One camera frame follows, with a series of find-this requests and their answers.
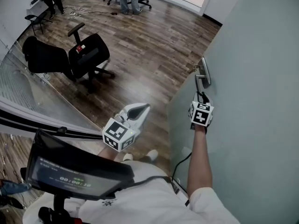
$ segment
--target desk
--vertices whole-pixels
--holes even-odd
[[[41,13],[43,13],[48,6],[43,1],[36,1],[34,4],[29,4],[27,10],[27,15],[35,15],[39,16]]]

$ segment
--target red tag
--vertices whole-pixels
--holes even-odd
[[[81,47],[80,45],[78,45],[78,46],[76,47],[76,51],[79,53],[80,51],[82,51],[82,47]]]
[[[82,224],[82,220],[79,218],[74,218],[74,224]]]

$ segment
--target forearm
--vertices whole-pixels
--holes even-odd
[[[188,196],[204,187],[212,187],[212,171],[207,154],[205,129],[196,125],[188,173]]]

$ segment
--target marker cube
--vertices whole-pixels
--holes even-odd
[[[110,118],[102,131],[103,141],[120,152],[135,141],[136,132],[125,127],[122,123]]]
[[[192,123],[207,127],[212,118],[213,109],[213,106],[192,101],[189,118]]]

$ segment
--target timer display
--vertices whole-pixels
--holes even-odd
[[[38,157],[32,178],[50,186],[83,195],[100,196],[120,183],[90,174],[80,173]]]
[[[60,177],[60,180],[64,181],[64,182],[69,182],[71,184],[76,184],[78,186],[83,186],[83,187],[88,187],[88,188],[91,187],[91,184],[85,183],[83,179],[79,179],[79,178],[74,178],[74,180],[70,180],[65,177]]]

